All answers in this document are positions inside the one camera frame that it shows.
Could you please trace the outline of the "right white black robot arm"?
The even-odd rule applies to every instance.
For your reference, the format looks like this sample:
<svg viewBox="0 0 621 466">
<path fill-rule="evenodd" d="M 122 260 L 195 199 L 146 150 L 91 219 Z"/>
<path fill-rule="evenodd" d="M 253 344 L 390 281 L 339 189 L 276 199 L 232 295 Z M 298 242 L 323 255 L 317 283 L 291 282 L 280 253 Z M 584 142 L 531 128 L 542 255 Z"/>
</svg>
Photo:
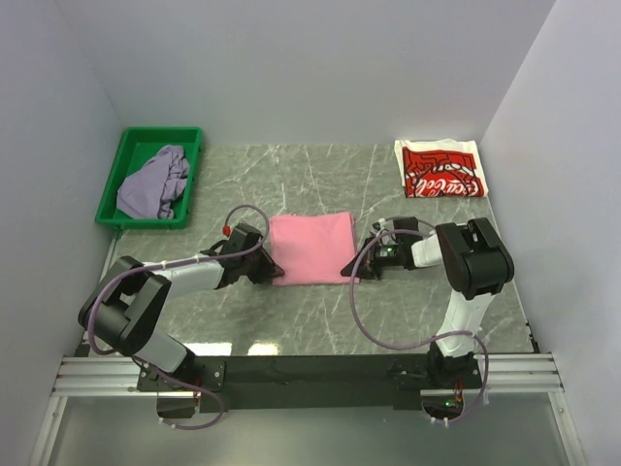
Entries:
<svg viewBox="0 0 621 466">
<path fill-rule="evenodd" d="M 350 281 L 379 280 L 385 268 L 417 270 L 441 266 L 451 287 L 439 329 L 429 345 L 426 376 L 438 387 L 452 386 L 470 373 L 474 335 L 504 286 L 514 276 L 514 263 L 487 217 L 465 223 L 442 223 L 427 233 L 415 216 L 391 216 L 373 225 L 363 247 L 341 269 Z"/>
</svg>

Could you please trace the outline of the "pink t-shirt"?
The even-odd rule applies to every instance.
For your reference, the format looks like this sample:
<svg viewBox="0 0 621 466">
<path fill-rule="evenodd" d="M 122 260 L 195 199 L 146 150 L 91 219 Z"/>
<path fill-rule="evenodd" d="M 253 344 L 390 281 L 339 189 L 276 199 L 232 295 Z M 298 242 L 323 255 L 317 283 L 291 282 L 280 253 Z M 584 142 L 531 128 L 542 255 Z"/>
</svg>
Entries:
<svg viewBox="0 0 621 466">
<path fill-rule="evenodd" d="M 341 270 L 357 253 L 350 213 L 270 218 L 271 256 L 284 271 L 277 286 L 346 284 Z"/>
</svg>

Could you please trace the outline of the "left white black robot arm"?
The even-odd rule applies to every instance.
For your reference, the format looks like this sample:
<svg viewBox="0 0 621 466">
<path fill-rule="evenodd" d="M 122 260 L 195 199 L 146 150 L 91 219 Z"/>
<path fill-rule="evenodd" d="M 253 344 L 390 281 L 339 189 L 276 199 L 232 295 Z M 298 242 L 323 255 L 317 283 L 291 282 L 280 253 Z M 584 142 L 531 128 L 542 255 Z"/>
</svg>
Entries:
<svg viewBox="0 0 621 466">
<path fill-rule="evenodd" d="M 176 297 L 219 290 L 241 277 L 264 284 L 285 275 L 263 248 L 260 230 L 240 223 L 227 227 L 225 235 L 211 248 L 168 265 L 122 256 L 82 305 L 79 324 L 111 350 L 143 360 L 148 374 L 159 369 L 159 378 L 173 390 L 192 384 L 219 391 L 224 367 L 203 367 L 190 348 L 158 328 L 158 320 Z"/>
</svg>

